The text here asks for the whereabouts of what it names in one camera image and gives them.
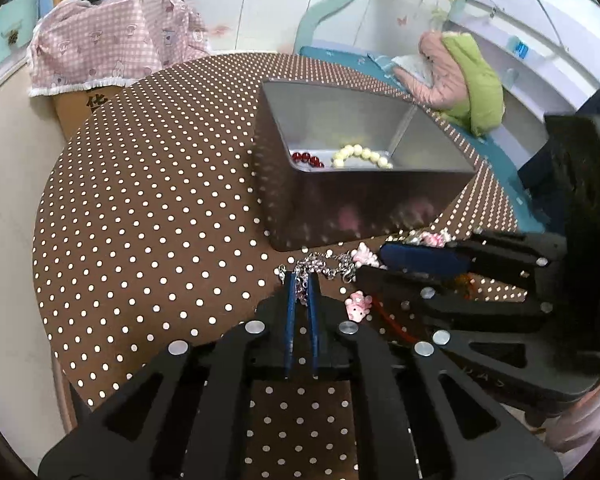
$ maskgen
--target cardboard box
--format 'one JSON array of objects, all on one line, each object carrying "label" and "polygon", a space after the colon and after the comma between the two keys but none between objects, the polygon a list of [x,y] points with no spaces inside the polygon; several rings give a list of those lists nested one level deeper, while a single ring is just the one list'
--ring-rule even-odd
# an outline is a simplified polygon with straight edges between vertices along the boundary
[{"label": "cardboard box", "polygon": [[54,105],[66,140],[70,140],[84,121],[104,103],[119,94],[122,86],[103,86],[91,90],[54,95]]}]

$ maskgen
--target silver chain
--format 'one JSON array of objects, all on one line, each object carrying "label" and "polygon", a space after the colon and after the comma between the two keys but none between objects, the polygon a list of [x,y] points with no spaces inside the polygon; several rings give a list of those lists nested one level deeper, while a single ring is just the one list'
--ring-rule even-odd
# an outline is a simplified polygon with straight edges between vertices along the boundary
[{"label": "silver chain", "polygon": [[[335,267],[330,267],[328,260],[336,263]],[[285,283],[286,267],[284,264],[278,266],[278,277]],[[344,283],[350,283],[355,279],[356,264],[353,256],[347,251],[345,253],[334,254],[327,253],[309,253],[304,259],[296,261],[294,273],[296,274],[296,298],[300,303],[306,306],[306,289],[309,280],[309,274],[317,272],[323,275],[327,280],[332,280],[338,274],[342,276]]]}]

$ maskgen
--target round table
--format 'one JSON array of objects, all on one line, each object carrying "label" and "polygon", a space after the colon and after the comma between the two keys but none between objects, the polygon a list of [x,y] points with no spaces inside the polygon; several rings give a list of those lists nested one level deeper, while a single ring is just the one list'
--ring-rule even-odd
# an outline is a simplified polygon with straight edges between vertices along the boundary
[{"label": "round table", "polygon": [[[305,57],[205,57],[120,92],[58,159],[38,211],[34,286],[52,349],[88,405],[98,406],[171,341],[213,341],[252,317],[279,284],[276,267],[292,267],[308,251],[271,249],[259,216],[250,147],[264,78],[401,95],[355,70]],[[489,165],[425,110],[477,170],[432,229],[458,237],[478,226],[515,230]],[[365,240],[373,250],[383,241]],[[520,295],[494,288],[502,290],[485,285],[482,292],[496,301]],[[334,298],[354,290],[339,278],[322,281]],[[392,316],[401,325],[406,319]],[[373,313],[367,319],[397,338]],[[306,329],[297,330],[302,341]],[[307,348],[298,343],[296,353]],[[357,478],[348,385],[315,383],[304,363],[299,357],[294,383],[254,384],[244,478]]]}]

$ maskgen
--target open storage box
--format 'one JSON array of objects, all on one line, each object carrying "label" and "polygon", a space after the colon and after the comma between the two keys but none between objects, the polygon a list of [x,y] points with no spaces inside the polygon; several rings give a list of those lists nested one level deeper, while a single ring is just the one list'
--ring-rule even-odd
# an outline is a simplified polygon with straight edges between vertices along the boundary
[{"label": "open storage box", "polygon": [[[331,157],[360,144],[394,165]],[[296,164],[317,155],[325,168]],[[473,165],[418,105],[299,81],[263,82],[254,166],[264,223],[277,251],[385,235],[429,224],[474,176]]]}]

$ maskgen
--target gingham fabric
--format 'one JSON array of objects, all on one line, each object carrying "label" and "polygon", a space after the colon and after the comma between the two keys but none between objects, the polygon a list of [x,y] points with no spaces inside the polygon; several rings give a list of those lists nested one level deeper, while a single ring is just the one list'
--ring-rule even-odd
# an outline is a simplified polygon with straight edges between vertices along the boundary
[{"label": "gingham fabric", "polygon": [[200,14],[187,0],[64,0],[34,30],[29,94],[128,86],[208,54]]}]

